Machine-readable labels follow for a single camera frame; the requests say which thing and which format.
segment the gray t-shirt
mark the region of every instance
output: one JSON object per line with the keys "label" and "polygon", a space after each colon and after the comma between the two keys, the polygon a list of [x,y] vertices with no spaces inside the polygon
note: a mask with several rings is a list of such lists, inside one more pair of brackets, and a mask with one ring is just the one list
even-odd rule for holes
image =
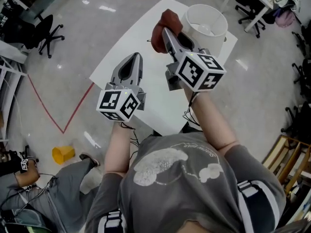
{"label": "gray t-shirt", "polygon": [[[19,185],[17,183],[14,173],[10,173],[0,177],[0,204],[11,195],[19,192]],[[3,210],[21,209],[25,203],[29,202],[37,196],[42,190],[33,189],[32,191],[21,192],[20,195],[13,196],[8,199],[2,206]],[[47,217],[52,223],[55,224],[58,233],[65,233],[62,222],[59,218],[58,212],[52,201],[48,191],[45,191],[38,198],[30,202],[30,205]]]}
{"label": "gray t-shirt", "polygon": [[259,180],[270,188],[280,215],[285,207],[280,183],[245,147],[234,146],[223,157],[202,133],[148,137],[120,180],[116,174],[104,176],[86,233],[103,232],[99,221],[118,207],[128,233],[173,233],[187,220],[211,232],[244,232],[237,183],[246,180]]}

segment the yellow cup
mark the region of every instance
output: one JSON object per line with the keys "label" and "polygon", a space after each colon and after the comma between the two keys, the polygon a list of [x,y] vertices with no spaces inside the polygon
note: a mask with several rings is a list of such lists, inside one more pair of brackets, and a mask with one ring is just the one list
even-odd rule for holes
{"label": "yellow cup", "polygon": [[74,155],[75,152],[72,146],[55,147],[52,150],[53,159],[59,165],[71,159]]}

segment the floor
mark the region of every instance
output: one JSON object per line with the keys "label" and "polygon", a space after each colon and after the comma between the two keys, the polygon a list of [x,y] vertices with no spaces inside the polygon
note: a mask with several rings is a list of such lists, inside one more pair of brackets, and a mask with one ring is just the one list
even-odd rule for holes
{"label": "floor", "polygon": [[[36,49],[29,54],[25,65],[29,78],[22,80],[17,93],[19,106],[12,111],[9,148],[20,151],[28,143],[40,159],[42,173],[55,174],[62,167],[52,160],[56,146],[75,147],[76,157],[68,163],[78,161],[82,151],[103,162],[112,123],[95,111],[100,89],[89,76],[117,40],[158,1],[55,0],[49,13],[54,15],[54,26],[64,24],[58,34],[66,39],[52,44],[51,59]],[[223,0],[177,1],[219,8]],[[246,25],[238,24],[243,14],[234,6],[231,0],[224,15],[238,41],[225,64],[227,75],[211,95],[240,142],[262,161],[288,121],[284,108],[301,101],[291,67],[303,58],[291,34],[299,26],[268,25],[256,39],[253,30],[245,33]],[[141,141],[151,129],[138,119],[135,124]],[[86,189],[99,183],[100,172],[89,175]],[[38,183],[48,180],[42,175]]]}

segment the white table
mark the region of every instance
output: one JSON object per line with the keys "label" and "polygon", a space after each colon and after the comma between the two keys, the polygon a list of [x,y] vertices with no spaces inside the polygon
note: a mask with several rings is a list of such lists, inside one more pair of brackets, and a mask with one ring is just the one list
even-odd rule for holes
{"label": "white table", "polygon": [[[265,7],[258,13],[258,15],[255,17],[255,19],[252,20],[251,23],[245,28],[245,32],[248,32],[255,25],[255,23],[258,22],[260,20],[260,18],[268,11],[268,9],[273,9],[273,1],[272,0],[259,0],[259,1],[261,1]],[[224,0],[222,6],[220,8],[221,13],[224,11],[228,2],[229,2],[229,0]]]}
{"label": "white table", "polygon": [[21,52],[18,48],[0,40],[0,56],[14,60],[21,64],[24,64],[27,55]]}
{"label": "white table", "polygon": [[[181,18],[187,6],[174,1],[162,0],[144,14],[113,46],[96,67],[90,79],[101,89],[110,82],[114,68],[128,55],[139,52],[143,58],[143,77],[140,87],[147,93],[145,110],[135,111],[144,123],[161,135],[178,133],[187,122],[182,115],[188,107],[183,90],[169,91],[165,78],[166,65],[173,60],[169,54],[157,53],[147,40],[161,18],[162,12],[171,9]],[[231,53],[237,38],[231,33],[226,35],[219,61],[223,65]]]}

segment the pink bag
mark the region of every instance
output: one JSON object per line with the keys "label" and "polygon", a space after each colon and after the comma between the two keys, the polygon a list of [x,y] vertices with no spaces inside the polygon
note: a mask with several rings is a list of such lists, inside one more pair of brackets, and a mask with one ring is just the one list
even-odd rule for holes
{"label": "pink bag", "polygon": [[276,24],[281,28],[290,26],[295,21],[295,14],[291,10],[284,11],[279,17],[276,17]]}

